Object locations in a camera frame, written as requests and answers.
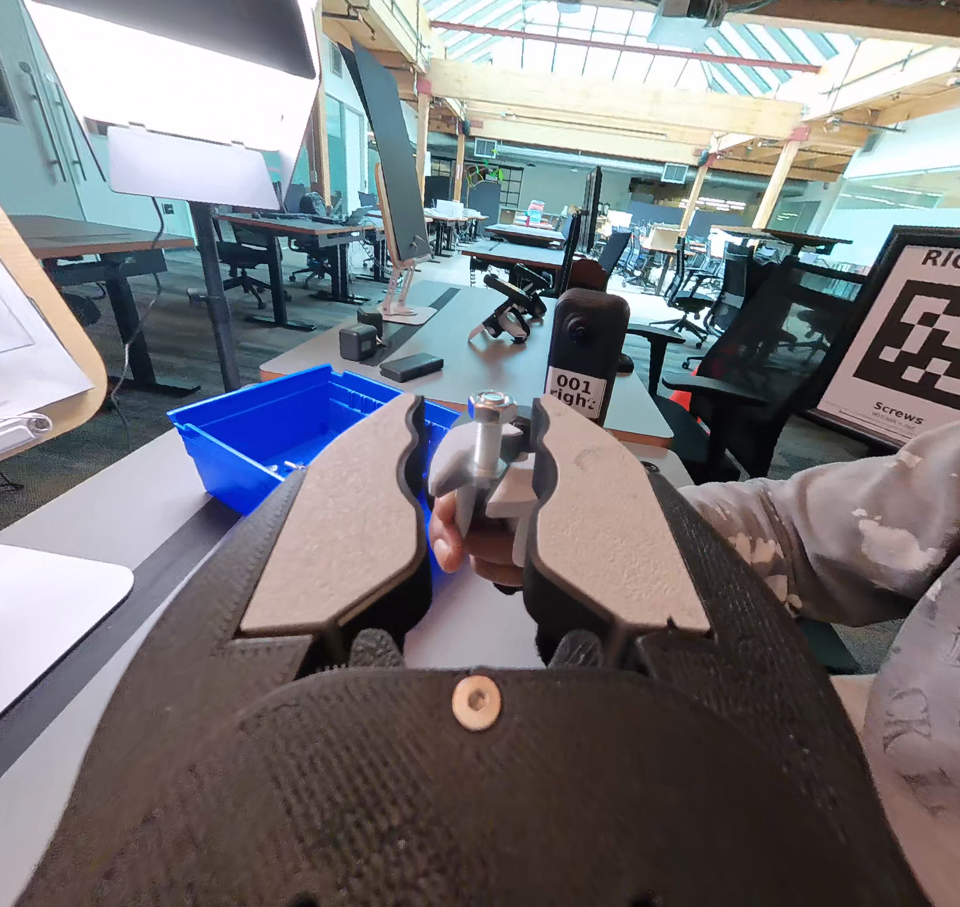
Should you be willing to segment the steel hex nut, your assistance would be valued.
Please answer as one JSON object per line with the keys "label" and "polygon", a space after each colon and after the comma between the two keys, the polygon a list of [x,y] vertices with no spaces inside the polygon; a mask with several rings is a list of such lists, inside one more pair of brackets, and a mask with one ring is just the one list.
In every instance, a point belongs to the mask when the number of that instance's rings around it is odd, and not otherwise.
{"label": "steel hex nut", "polygon": [[508,393],[487,388],[468,398],[467,410],[475,423],[503,426],[514,422],[518,404]]}

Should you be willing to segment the black light stand pole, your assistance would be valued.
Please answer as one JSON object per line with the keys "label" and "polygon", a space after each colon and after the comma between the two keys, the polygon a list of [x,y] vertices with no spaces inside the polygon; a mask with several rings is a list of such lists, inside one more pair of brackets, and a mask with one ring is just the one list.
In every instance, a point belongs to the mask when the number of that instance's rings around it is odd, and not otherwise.
{"label": "black light stand pole", "polygon": [[236,360],[234,328],[217,249],[212,208],[208,203],[188,201],[196,234],[197,250],[203,274],[204,303],[219,359],[223,390],[237,391],[242,386]]}

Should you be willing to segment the flat black box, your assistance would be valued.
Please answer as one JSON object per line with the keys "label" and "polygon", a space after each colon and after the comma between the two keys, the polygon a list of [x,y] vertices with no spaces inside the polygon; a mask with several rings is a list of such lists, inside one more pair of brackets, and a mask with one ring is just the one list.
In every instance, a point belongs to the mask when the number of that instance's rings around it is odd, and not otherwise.
{"label": "flat black box", "polygon": [[443,358],[428,352],[419,352],[406,357],[391,357],[379,365],[379,373],[398,384],[405,384],[443,370]]}

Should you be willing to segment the dark wooden board stand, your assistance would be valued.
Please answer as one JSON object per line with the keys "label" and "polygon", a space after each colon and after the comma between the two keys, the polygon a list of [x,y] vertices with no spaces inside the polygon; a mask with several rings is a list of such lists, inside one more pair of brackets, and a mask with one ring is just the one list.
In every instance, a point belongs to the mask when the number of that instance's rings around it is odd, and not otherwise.
{"label": "dark wooden board stand", "polygon": [[390,256],[388,289],[378,310],[386,323],[419,327],[437,312],[408,303],[417,266],[431,256],[415,153],[394,75],[368,49],[338,44],[366,110],[379,161],[376,193]]}

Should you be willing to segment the studio light panel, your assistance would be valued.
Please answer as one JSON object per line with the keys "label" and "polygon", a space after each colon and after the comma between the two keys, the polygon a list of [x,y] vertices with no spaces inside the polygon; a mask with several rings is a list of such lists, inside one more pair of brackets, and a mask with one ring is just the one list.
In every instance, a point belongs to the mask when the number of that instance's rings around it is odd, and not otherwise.
{"label": "studio light panel", "polygon": [[279,210],[319,91],[318,0],[20,0],[119,194]]}

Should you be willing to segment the wooden instruction board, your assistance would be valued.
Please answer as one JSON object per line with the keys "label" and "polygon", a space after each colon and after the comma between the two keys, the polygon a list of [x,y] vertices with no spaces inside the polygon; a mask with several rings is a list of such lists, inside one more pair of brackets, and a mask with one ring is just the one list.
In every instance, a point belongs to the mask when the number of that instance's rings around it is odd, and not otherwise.
{"label": "wooden instruction board", "polygon": [[5,211],[1,212],[1,266],[6,265],[14,280],[35,304],[56,337],[93,382],[84,393],[60,400],[36,413],[53,421],[53,429],[44,439],[24,448],[6,461],[27,450],[72,432],[90,421],[106,399],[108,379],[97,348],[70,310],[61,293],[47,277],[41,262],[30,252]]}

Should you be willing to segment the red ceiling pipe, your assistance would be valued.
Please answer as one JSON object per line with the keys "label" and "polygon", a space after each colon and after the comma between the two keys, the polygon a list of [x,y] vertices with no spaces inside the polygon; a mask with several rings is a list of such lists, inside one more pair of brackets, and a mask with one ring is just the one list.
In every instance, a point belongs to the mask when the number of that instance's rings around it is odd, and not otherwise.
{"label": "red ceiling pipe", "polygon": [[589,38],[570,37],[563,35],[544,35],[528,30],[495,27],[492,25],[474,25],[448,21],[431,21],[430,26],[435,31],[447,31],[455,34],[470,34],[481,37],[519,40],[523,42],[553,43],[579,47],[588,50],[602,50],[616,53],[634,53],[651,57],[663,57],[674,60],[701,61],[710,64],[726,66],[740,66],[742,68],[779,70],[789,73],[819,74],[822,67],[813,63],[777,61],[753,57],[744,57],[736,54],[714,53],[710,51],[674,49],[656,45],[630,44],[612,41],[603,41]]}

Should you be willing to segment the blue plastic bin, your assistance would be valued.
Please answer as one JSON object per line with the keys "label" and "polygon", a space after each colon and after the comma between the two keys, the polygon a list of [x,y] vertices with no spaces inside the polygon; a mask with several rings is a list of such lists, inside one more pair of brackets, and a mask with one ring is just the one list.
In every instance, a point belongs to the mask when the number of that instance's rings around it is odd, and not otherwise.
{"label": "blue plastic bin", "polygon": [[285,479],[265,466],[306,468],[401,389],[323,364],[169,411],[208,493],[242,516]]}

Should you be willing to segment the grey ceiling unit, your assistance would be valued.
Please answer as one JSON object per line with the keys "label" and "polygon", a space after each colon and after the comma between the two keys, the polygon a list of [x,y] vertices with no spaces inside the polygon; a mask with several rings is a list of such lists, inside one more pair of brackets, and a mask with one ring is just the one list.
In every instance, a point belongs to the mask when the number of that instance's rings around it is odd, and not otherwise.
{"label": "grey ceiling unit", "polygon": [[727,11],[727,0],[660,0],[647,39],[659,47],[699,50]]}

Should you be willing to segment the framed square-pattern tag poster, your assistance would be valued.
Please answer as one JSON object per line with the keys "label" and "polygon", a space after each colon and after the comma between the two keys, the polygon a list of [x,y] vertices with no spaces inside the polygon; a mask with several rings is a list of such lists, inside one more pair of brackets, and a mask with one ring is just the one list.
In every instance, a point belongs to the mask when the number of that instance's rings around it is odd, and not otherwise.
{"label": "framed square-pattern tag poster", "polygon": [[958,421],[959,230],[897,225],[822,363],[815,421],[900,447]]}

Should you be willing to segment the clear sheet holder rail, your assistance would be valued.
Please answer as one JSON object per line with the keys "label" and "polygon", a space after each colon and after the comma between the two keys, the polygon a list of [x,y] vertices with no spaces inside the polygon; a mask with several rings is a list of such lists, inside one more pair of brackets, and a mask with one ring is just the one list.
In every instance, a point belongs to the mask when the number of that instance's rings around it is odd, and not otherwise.
{"label": "clear sheet holder rail", "polygon": [[1,419],[1,459],[46,438],[53,421],[43,413],[29,412]]}

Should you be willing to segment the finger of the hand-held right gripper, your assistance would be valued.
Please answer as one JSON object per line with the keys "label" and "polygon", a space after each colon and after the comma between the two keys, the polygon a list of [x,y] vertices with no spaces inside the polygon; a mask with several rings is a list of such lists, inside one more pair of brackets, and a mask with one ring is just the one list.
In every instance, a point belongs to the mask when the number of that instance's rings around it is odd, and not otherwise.
{"label": "finger of the hand-held right gripper", "polygon": [[429,538],[450,542],[450,529],[460,540],[479,526],[484,516],[484,488],[474,482],[469,461],[474,441],[472,425],[458,425],[439,443],[431,463],[427,493],[431,499]]}
{"label": "finger of the hand-held right gripper", "polygon": [[505,468],[486,498],[486,517],[500,521],[511,534],[510,558],[514,566],[523,566],[532,513],[537,503],[534,492],[536,455],[529,449],[529,438],[522,431],[504,431],[500,460]]}

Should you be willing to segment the person's right forearm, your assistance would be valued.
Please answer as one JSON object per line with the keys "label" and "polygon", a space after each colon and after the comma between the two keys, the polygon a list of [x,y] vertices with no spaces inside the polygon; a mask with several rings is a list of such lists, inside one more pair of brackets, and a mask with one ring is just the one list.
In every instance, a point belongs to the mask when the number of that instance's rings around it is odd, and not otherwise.
{"label": "person's right forearm", "polygon": [[792,613],[860,627],[914,609],[958,633],[959,426],[787,480],[709,482],[686,501]]}

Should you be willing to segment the person's right hand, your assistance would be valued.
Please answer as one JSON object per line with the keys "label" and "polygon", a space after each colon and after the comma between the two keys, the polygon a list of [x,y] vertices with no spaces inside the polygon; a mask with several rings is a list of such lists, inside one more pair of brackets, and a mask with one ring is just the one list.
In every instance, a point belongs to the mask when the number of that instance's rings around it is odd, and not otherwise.
{"label": "person's right hand", "polygon": [[456,518],[457,493],[435,500],[428,526],[428,539],[438,567],[447,574],[468,565],[473,573],[502,593],[522,590],[523,569],[513,563],[515,533],[506,519],[479,516],[466,534]]}

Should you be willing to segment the grey office desk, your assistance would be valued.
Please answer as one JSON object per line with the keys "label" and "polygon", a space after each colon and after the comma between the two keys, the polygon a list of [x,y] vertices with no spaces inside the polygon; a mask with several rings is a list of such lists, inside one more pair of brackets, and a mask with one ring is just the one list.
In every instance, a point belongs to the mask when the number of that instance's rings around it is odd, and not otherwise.
{"label": "grey office desk", "polygon": [[[546,396],[548,351],[556,299],[546,304],[542,321],[531,321],[531,335],[525,344],[515,345],[510,337],[492,338],[469,334],[493,313],[504,297],[489,288],[447,287],[437,282],[414,285],[414,304],[434,307],[437,312],[424,324],[408,327],[386,322],[377,355],[364,362],[340,357],[338,331],[357,324],[356,312],[291,350],[265,361],[260,377],[271,381],[322,365],[338,373],[363,375],[373,381],[415,392],[456,411],[464,411],[469,398],[485,389],[511,396],[519,405],[529,406],[536,397]],[[383,377],[379,366],[386,360],[428,352],[444,361],[440,372],[399,384]],[[603,426],[626,443],[668,448],[673,432],[639,376],[617,374]]]}

